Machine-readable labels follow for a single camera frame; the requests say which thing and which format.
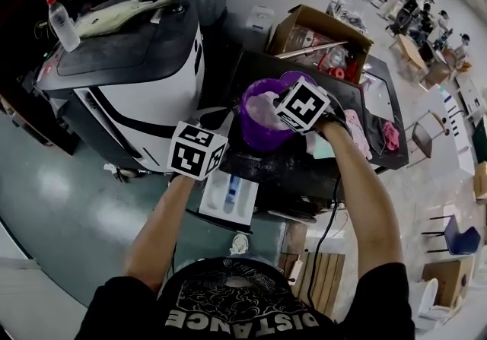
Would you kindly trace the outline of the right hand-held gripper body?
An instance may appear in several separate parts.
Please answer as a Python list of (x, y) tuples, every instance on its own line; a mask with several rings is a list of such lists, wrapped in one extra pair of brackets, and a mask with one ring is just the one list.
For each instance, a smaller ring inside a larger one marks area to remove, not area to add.
[(339, 101), (305, 77), (288, 87), (274, 102), (275, 114), (291, 130), (301, 135), (314, 130), (321, 119), (345, 127), (345, 113)]

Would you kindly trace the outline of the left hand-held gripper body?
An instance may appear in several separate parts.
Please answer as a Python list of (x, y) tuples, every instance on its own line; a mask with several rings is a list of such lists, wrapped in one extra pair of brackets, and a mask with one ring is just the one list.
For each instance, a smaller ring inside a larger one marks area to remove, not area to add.
[(227, 137), (179, 122), (171, 139), (167, 167), (202, 181), (220, 166), (227, 144)]

